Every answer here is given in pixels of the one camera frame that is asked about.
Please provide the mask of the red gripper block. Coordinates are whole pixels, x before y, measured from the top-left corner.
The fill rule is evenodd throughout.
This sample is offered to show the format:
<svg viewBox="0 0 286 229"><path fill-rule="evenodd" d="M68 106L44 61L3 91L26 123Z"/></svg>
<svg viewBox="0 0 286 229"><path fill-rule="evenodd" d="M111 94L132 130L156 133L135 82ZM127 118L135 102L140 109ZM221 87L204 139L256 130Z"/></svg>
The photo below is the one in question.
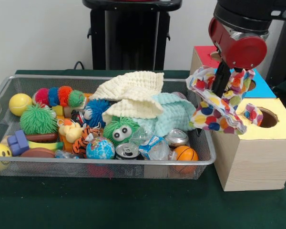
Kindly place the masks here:
<svg viewBox="0 0 286 229"><path fill-rule="evenodd" d="M265 58L268 33L236 31L212 18L209 36L224 62L220 62L213 82L213 93L222 97L231 76L230 68L253 69Z"/></svg>

